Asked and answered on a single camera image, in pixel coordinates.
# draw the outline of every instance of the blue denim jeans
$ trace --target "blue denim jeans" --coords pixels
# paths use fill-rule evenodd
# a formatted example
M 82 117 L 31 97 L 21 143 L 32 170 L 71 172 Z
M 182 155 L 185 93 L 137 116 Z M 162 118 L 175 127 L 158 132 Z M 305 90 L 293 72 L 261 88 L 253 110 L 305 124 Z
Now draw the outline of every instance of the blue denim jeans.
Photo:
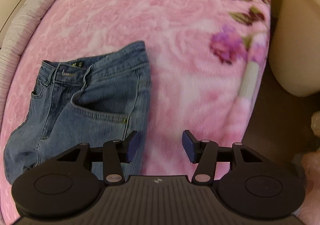
M 25 170 L 81 143 L 101 147 L 137 130 L 141 141 L 127 178 L 138 174 L 150 101 L 150 68 L 143 41 L 118 52 L 66 63 L 43 61 L 31 93 L 25 122 L 14 130 L 4 150 L 10 184 Z M 92 172 L 102 179 L 102 163 Z

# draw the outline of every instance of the pink blanket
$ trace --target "pink blanket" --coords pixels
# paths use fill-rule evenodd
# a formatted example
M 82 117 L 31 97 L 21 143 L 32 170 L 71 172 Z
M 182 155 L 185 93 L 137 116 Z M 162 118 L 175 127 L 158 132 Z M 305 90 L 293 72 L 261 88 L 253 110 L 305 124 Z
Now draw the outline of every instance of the pink blanket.
M 231 146 L 245 132 L 264 70 L 270 0 L 56 0 L 30 40 L 9 91 L 0 137 L 28 111 L 41 61 L 67 61 L 144 40 L 152 75 L 143 174 L 192 175 L 181 135 Z M 239 96 L 248 62 L 259 66 L 253 96 Z M 217 178 L 227 165 L 217 168 Z M 1 210 L 17 217 L 0 163 Z

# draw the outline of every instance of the floral blanket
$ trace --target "floral blanket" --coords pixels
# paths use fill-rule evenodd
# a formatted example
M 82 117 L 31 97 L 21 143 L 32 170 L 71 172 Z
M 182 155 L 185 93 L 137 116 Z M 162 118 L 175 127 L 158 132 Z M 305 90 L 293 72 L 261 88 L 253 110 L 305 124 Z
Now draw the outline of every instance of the floral blanket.
M 266 63 L 269 27 L 270 0 L 56 0 L 13 78 L 1 151 L 27 115 L 42 60 L 101 55 L 144 40 L 152 91 L 141 172 L 191 176 L 196 166 L 182 147 L 183 130 L 221 146 L 241 141 Z M 252 93 L 242 92 L 249 65 L 258 69 L 246 77 Z M 216 178 L 227 167 L 219 165 Z M 1 210 L 9 224 L 18 215 L 0 168 Z

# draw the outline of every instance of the floor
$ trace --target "floor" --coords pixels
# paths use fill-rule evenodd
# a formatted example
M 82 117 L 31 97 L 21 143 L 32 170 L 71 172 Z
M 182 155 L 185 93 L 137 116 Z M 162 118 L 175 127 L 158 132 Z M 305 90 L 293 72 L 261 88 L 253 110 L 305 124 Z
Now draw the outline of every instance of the floor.
M 289 94 L 267 64 L 243 143 L 293 170 L 290 162 L 294 155 L 320 146 L 310 127 L 311 116 L 318 110 L 320 94 L 306 98 Z

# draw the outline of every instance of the flower print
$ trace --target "flower print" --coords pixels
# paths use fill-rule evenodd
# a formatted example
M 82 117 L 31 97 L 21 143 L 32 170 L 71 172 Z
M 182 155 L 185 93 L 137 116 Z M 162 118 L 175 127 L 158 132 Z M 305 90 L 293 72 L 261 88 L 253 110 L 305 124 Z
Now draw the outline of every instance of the flower print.
M 241 36 L 235 28 L 223 27 L 223 31 L 212 35 L 210 51 L 219 57 L 221 63 L 232 64 L 238 59 L 247 60 L 247 51 Z

